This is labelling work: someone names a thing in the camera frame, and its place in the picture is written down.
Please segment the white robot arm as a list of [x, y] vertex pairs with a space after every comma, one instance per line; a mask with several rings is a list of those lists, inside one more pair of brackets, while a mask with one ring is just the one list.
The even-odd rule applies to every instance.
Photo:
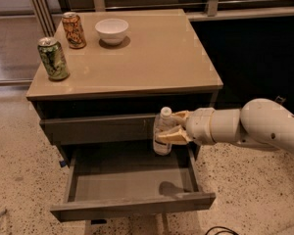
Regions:
[[258, 150], [284, 150], [294, 156], [294, 115], [268, 99], [241, 109], [199, 108], [174, 113], [168, 107], [154, 121], [154, 150], [166, 155], [172, 145], [229, 143]]

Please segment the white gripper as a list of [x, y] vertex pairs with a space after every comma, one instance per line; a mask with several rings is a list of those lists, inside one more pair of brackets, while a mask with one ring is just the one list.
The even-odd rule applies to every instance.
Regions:
[[211, 120], [214, 108], [199, 108], [190, 114], [180, 111], [171, 114], [176, 127], [161, 131], [156, 140], [164, 144], [186, 145], [190, 139], [197, 145], [214, 145], [211, 133]]

